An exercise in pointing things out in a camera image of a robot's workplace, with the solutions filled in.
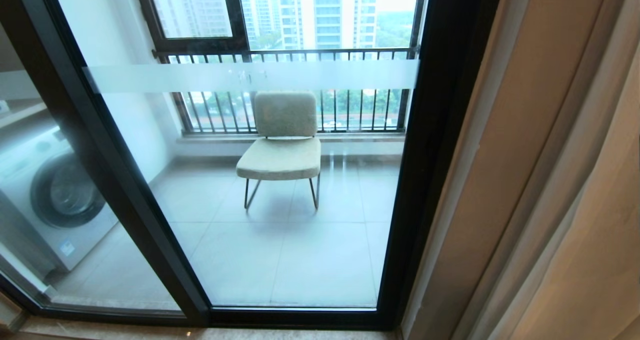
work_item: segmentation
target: balcony railing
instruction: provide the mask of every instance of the balcony railing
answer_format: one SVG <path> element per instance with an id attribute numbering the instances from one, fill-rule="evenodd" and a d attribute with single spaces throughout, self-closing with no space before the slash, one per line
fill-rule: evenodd
<path id="1" fill-rule="evenodd" d="M 415 48 L 259 50 L 244 54 L 158 54 L 169 64 L 226 62 L 321 62 L 416 58 Z M 402 132 L 409 89 L 325 89 L 314 91 L 318 132 Z M 254 92 L 174 92 L 185 134 L 257 133 Z"/>

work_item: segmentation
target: high-rise building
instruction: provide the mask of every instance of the high-rise building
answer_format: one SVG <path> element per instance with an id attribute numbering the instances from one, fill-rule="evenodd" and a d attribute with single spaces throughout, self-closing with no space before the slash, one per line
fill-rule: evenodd
<path id="1" fill-rule="evenodd" d="M 376 0 L 279 0 L 285 49 L 372 48 Z"/>
<path id="2" fill-rule="evenodd" d="M 265 35 L 272 35 L 280 32 L 280 17 L 277 0 L 241 0 L 242 12 L 244 14 L 244 25 L 247 31 L 247 38 L 252 48 L 263 48 L 274 46 L 276 39 L 270 38 L 273 42 L 261 42 Z"/>
<path id="3" fill-rule="evenodd" d="M 168 38 L 230 37 L 225 0 L 153 0 Z"/>
<path id="4" fill-rule="evenodd" d="M 167 37 L 229 37 L 231 17 L 244 16 L 252 49 L 372 48 L 377 0 L 154 0 Z"/>

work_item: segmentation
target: chair backrest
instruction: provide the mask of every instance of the chair backrest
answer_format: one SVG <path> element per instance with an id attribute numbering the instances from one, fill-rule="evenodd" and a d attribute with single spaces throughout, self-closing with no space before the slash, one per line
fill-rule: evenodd
<path id="1" fill-rule="evenodd" d="M 265 137 L 311 137 L 318 130 L 311 92 L 259 92 L 253 116 L 258 133 Z"/>

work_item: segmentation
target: tiled floor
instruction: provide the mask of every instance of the tiled floor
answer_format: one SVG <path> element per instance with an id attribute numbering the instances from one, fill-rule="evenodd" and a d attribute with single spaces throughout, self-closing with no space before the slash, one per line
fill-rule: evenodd
<path id="1" fill-rule="evenodd" d="M 234 167 L 181 162 L 151 186 L 214 305 L 375 307 L 399 159 L 323 160 L 317 211 L 306 179 L 263 181 L 246 211 Z M 119 225 L 56 288 L 176 308 Z"/>

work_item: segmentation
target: chair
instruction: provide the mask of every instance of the chair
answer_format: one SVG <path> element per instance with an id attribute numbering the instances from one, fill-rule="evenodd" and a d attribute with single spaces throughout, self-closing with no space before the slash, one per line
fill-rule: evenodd
<path id="1" fill-rule="evenodd" d="M 316 138 L 316 97 L 310 92 L 259 92 L 253 101 L 253 116 L 258 134 L 264 138 L 253 142 L 235 167 L 238 176 L 246 178 L 244 208 L 251 205 L 262 180 L 309 179 L 313 205 L 317 209 L 320 140 Z M 316 192 L 312 181 L 315 176 Z M 258 183 L 247 199 L 249 179 Z"/>

